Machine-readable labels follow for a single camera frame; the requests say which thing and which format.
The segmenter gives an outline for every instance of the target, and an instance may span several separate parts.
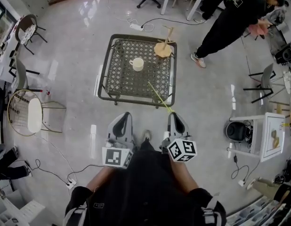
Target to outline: white mug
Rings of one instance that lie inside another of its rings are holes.
[[[133,70],[141,71],[144,68],[144,60],[142,58],[135,58],[129,61],[130,65],[133,66]]]

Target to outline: window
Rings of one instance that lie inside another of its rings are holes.
[[[6,40],[15,22],[14,17],[0,3],[0,45]]]

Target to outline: metal table frame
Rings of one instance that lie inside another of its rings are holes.
[[[146,37],[146,36],[138,36],[138,35],[128,35],[128,34],[114,34],[111,36],[110,41],[109,41],[109,45],[108,45],[108,49],[105,55],[105,60],[104,60],[104,64],[103,64],[103,69],[101,72],[101,76],[100,76],[100,81],[99,81],[99,86],[98,86],[98,97],[103,99],[103,100],[110,100],[110,101],[114,101],[114,104],[117,105],[117,102],[127,102],[127,103],[134,103],[134,104],[140,104],[140,105],[153,105],[156,106],[156,108],[158,108],[159,106],[164,106],[163,103],[159,100],[159,98],[152,98],[152,102],[149,101],[141,101],[141,100],[132,100],[132,99],[124,99],[124,98],[120,98],[121,95],[117,95],[115,97],[112,97],[112,95],[109,95],[109,97],[104,97],[102,96],[102,88],[105,88],[104,85],[104,79],[107,79],[107,75],[109,71],[107,70],[107,66],[110,67],[110,65],[108,65],[108,62],[111,61],[112,56],[111,56],[111,50],[114,47],[114,41],[116,39],[129,39],[129,40],[137,40],[137,41],[143,41],[143,42],[150,42],[150,43],[158,43],[160,42],[159,40],[162,39],[158,39],[158,38],[152,38],[152,37]],[[173,47],[173,53],[171,54],[171,57],[173,59],[173,76],[172,76],[172,92],[169,93],[168,97],[172,96],[171,98],[171,103],[167,104],[167,106],[172,106],[175,103],[175,90],[176,90],[176,67],[177,67],[177,44],[175,42],[169,43],[169,45],[171,47]]]

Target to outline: pink object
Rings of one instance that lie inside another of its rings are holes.
[[[268,25],[266,24],[252,24],[248,27],[249,32],[252,35],[265,35],[268,33]]]

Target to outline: glossy floor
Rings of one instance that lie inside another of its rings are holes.
[[[246,191],[238,185],[245,177],[243,169],[235,180],[231,173],[236,169],[233,159],[227,158],[226,148],[229,142],[223,134],[225,122],[232,115],[263,114],[272,110],[251,101],[258,93],[243,91],[256,84],[248,74],[258,73],[273,62],[265,40],[248,36],[238,39],[216,54],[209,55],[206,69],[201,69],[190,59],[190,53],[200,46],[204,36],[211,28],[216,17],[201,25],[185,25],[164,20],[155,20],[152,32],[139,32],[129,28],[126,21],[131,17],[140,23],[163,17],[187,22],[185,9],[188,2],[178,0],[171,8],[171,1],[164,16],[152,1],[147,1],[141,9],[136,5],[140,0],[69,0],[49,7],[39,20],[46,28],[40,31],[48,40],[45,43],[38,37],[28,47],[35,53],[31,55],[24,48],[20,58],[27,69],[39,71],[39,76],[29,76],[32,88],[47,88],[51,96],[42,95],[43,100],[56,100],[67,106],[65,118],[61,121],[50,117],[49,123],[60,124],[63,134],[39,132],[36,136],[22,137],[14,133],[6,124],[6,138],[10,145],[17,145],[22,159],[35,167],[35,159],[41,162],[41,168],[52,171],[63,180],[71,173],[65,159],[55,149],[57,147],[67,158],[75,171],[89,164],[101,164],[100,148],[104,146],[108,124],[119,114],[129,111],[133,116],[134,133],[140,142],[144,129],[153,133],[152,144],[158,149],[167,129],[168,113],[164,108],[119,103],[101,100],[96,97],[95,84],[100,65],[103,64],[110,36],[114,33],[137,34],[165,38],[167,30],[163,27],[174,26],[171,39],[178,45],[176,100],[172,107],[180,114],[197,142],[198,157],[187,166],[196,182],[212,195],[218,195],[228,213],[256,199],[259,194]],[[286,68],[275,65],[278,77]],[[274,100],[289,101],[285,91]],[[95,159],[90,157],[90,128],[97,126]],[[283,154],[261,163],[251,178],[262,176],[272,179],[280,173],[285,160],[291,155],[291,137],[286,133]],[[253,169],[257,159],[238,156],[240,166],[248,164]],[[99,171],[89,167],[76,175],[78,185],[85,186]],[[69,192],[65,184],[57,177],[40,171],[33,171],[33,178],[14,181],[26,200],[34,198],[45,205],[57,217],[63,219],[65,207],[69,201]]]

